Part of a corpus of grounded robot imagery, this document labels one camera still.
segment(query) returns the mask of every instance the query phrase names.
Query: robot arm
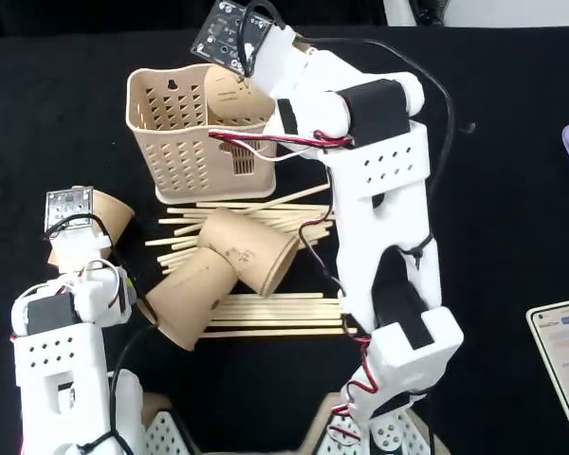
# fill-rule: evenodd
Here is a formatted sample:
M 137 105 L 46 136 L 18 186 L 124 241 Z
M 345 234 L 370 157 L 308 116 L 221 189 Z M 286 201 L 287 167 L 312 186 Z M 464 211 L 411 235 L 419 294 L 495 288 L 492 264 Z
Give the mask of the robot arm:
M 232 38 L 239 35 L 241 20 L 247 22 L 246 66 L 236 58 Z M 291 27 L 245 15 L 233 2 L 218 2 L 193 53 L 250 76 L 276 100 L 266 134 L 313 138 L 320 131 L 354 139 L 354 147 L 328 153 L 286 147 L 304 150 L 304 157 L 318 159 L 333 176 L 340 301 L 371 334 L 364 366 L 341 389 L 346 405 L 340 409 L 368 431 L 373 418 L 408 407 L 433 386 L 463 341 L 451 312 L 441 305 L 426 198 L 427 130 L 410 119 L 423 106 L 424 94 L 411 73 L 365 74 L 296 38 Z M 377 197 L 383 201 L 374 207 Z M 380 265 L 390 249 L 399 252 L 408 280 L 384 293 L 378 275 L 388 272 Z M 352 387 L 355 382 L 368 387 Z
M 92 213 L 91 188 L 47 195 L 46 228 L 75 213 Z M 101 258 L 110 242 L 88 218 L 70 222 L 51 243 L 60 269 L 70 271 L 32 286 L 11 309 L 26 455 L 79 454 L 78 446 L 110 431 L 101 328 L 128 321 L 137 299 L 126 271 Z M 116 425 L 136 454 L 145 448 L 141 394 L 137 377 L 122 370 Z M 122 449 L 109 438 L 93 453 L 120 455 Z

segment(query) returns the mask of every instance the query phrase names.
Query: black cloth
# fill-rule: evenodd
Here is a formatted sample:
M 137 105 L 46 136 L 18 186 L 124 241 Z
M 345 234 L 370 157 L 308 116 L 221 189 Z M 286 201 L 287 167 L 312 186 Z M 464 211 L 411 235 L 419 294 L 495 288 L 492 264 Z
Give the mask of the black cloth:
M 450 90 L 459 118 L 450 163 L 431 208 L 443 302 L 466 339 L 433 397 L 434 427 L 453 453 L 569 454 L 569 427 L 524 320 L 527 309 L 569 299 L 569 29 L 309 28 L 308 36 L 388 40 Z M 161 278 L 158 249 L 170 229 L 133 135 L 124 123 L 127 76 L 140 67 L 195 63 L 193 31 L 0 41 L 0 453 L 19 442 L 9 314 L 28 286 L 54 276 L 41 239 L 45 192 L 96 188 L 136 211 L 119 248 L 145 289 Z M 366 72 L 408 69 L 376 48 L 335 50 Z M 445 126 L 426 81 L 419 118 L 431 159 Z M 283 195 L 319 184 L 321 166 L 277 166 Z M 311 202 L 326 203 L 326 193 Z M 318 248 L 335 266 L 337 240 Z M 334 289 L 301 253 L 282 290 Z M 107 330 L 112 363 L 144 324 L 135 312 Z M 127 366 L 148 391 L 168 394 L 203 450 L 297 447 L 324 395 L 359 364 L 345 337 L 203 340 L 193 353 L 154 334 Z M 417 406 L 422 414 L 423 403 Z
M 47 36 L 62 33 L 201 27 L 215 0 L 163 0 L 158 5 L 135 0 L 0 0 L 0 36 Z M 246 5 L 248 0 L 237 1 Z M 274 0 L 290 25 L 382 25 L 381 0 Z

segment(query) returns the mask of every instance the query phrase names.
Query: beige plastic basket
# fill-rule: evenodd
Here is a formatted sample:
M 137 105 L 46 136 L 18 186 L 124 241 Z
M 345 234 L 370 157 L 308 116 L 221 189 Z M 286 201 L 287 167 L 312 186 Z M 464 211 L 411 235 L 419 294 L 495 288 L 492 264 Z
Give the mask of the beige plastic basket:
M 126 124 L 135 134 L 164 204 L 269 196 L 274 165 L 209 137 L 210 128 L 261 133 L 272 112 L 257 118 L 218 118 L 208 107 L 204 79 L 210 64 L 142 68 L 127 83 Z M 276 146 L 249 141 L 262 155 Z

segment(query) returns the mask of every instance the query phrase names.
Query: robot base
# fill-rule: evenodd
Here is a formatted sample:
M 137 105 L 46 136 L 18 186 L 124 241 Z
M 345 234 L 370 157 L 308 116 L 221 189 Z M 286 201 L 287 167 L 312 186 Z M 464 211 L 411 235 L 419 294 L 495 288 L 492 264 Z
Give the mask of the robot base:
M 331 408 L 340 403 L 339 393 L 329 393 L 322 401 L 302 446 L 297 451 L 279 452 L 280 455 L 360 455 L 360 444 L 335 430 L 336 426 L 358 434 L 356 424 L 349 417 L 338 417 Z M 410 409 L 384 414 L 372 425 L 376 448 L 383 454 L 430 455 L 428 428 Z M 145 433 L 147 455 L 192 455 L 200 453 L 188 441 L 175 423 L 173 416 L 162 410 Z M 450 455 L 436 437 L 436 454 Z

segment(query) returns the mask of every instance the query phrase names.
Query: circuit board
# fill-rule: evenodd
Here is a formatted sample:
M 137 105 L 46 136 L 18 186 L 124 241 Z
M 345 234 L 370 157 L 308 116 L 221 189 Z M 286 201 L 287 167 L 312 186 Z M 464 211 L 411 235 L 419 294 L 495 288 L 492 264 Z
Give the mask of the circuit board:
M 244 75 L 236 48 L 238 27 L 244 14 L 245 9 L 234 2 L 216 2 L 193 43 L 192 54 Z M 249 62 L 252 62 L 271 26 L 269 19 L 261 14 L 253 12 L 250 15 L 245 27 L 245 49 Z

